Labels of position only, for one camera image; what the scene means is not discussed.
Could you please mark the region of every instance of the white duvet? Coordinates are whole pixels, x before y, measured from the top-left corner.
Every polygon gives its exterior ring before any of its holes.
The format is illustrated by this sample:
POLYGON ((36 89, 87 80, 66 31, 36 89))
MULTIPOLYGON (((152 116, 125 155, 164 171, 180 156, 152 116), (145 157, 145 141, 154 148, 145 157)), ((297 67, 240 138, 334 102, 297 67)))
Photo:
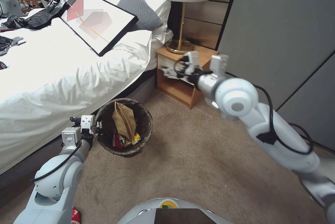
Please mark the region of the white duvet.
POLYGON ((60 18, 0 35, 26 41, 0 57, 8 66, 0 70, 0 174, 71 126, 71 116, 91 114, 127 88, 150 59, 146 30, 127 33, 103 57, 60 18))

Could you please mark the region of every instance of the framed picture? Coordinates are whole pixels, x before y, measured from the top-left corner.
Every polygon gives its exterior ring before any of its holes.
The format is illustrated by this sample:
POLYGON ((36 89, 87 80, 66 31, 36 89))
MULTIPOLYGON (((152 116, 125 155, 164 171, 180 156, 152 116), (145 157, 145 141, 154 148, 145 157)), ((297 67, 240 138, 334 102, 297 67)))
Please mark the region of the framed picture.
POLYGON ((105 0, 65 0, 68 9, 61 19, 103 56, 138 21, 137 16, 105 0))

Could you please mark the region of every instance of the carpet floor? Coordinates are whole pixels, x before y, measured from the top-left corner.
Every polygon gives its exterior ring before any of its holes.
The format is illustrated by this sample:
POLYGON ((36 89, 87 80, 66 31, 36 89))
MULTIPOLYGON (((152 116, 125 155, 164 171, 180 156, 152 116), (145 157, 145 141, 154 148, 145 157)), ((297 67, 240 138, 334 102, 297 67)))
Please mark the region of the carpet floor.
MULTIPOLYGON (((222 119, 203 99, 189 110, 158 91, 145 106, 153 133, 140 154, 123 158, 94 143, 73 204, 82 224, 117 223, 134 203, 157 197, 197 203, 236 224, 326 223, 297 177, 243 123, 222 119)), ((13 223, 24 209, 32 177, 0 191, 0 223, 13 223)))

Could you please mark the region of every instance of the wicker wastebasket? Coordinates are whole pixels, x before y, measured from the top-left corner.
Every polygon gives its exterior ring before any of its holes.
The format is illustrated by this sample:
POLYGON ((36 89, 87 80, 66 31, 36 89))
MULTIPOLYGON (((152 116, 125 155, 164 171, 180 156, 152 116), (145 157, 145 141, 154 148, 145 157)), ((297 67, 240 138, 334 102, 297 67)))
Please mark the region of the wicker wastebasket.
POLYGON ((152 116, 150 112, 140 102, 130 98, 118 98, 109 101, 102 106, 96 116, 96 121, 102 122, 102 129, 99 131, 97 139, 99 143, 109 152, 124 156, 132 157, 141 151, 141 148, 149 141, 152 133, 152 116), (126 148, 117 148, 112 146, 113 135, 116 130, 114 120, 112 118, 115 102, 124 104, 133 110, 136 121, 136 132, 141 136, 141 140, 135 145, 126 148))

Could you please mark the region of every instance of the bed frame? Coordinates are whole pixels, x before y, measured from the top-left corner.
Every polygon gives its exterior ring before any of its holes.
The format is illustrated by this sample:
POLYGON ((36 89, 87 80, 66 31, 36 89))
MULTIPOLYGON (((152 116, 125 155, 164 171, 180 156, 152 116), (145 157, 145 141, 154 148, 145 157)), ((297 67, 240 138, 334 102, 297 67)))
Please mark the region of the bed frame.
MULTIPOLYGON (((168 28, 173 31, 174 35, 179 34, 181 3, 173 2, 169 14, 168 28)), ((148 70, 144 72, 133 84, 117 95, 115 98, 129 97, 144 102, 154 90, 156 85, 157 70, 148 70)), ((0 175, 0 189, 15 182, 21 177, 38 170, 45 162, 53 156, 56 156, 61 151, 62 138, 59 135, 54 140, 50 141, 24 160, 16 164, 0 175)))

